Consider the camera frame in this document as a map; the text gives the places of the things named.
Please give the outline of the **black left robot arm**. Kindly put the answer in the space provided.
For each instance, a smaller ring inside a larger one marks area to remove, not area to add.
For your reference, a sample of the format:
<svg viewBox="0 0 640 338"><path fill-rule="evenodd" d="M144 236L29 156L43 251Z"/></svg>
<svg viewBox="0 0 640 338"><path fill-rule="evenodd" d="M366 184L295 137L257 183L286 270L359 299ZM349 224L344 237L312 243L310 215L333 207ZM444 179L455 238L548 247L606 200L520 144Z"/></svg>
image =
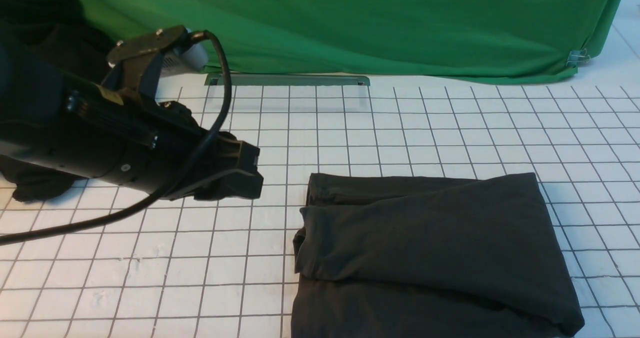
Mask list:
<svg viewBox="0 0 640 338"><path fill-rule="evenodd" d="M1 36L2 156L151 193L208 133L176 101L101 87Z"/></svg>

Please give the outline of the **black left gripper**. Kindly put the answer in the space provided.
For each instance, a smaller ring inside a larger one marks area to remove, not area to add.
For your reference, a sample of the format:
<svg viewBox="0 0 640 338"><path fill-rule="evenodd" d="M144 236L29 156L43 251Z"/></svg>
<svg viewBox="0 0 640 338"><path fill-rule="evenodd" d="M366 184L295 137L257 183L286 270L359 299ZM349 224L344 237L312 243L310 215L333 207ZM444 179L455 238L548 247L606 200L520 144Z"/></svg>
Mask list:
<svg viewBox="0 0 640 338"><path fill-rule="evenodd" d="M206 129L176 101L73 92L55 134L55 167L146 193L170 183L162 194L169 201L257 199L259 149L222 130L229 100L223 104Z"/></svg>

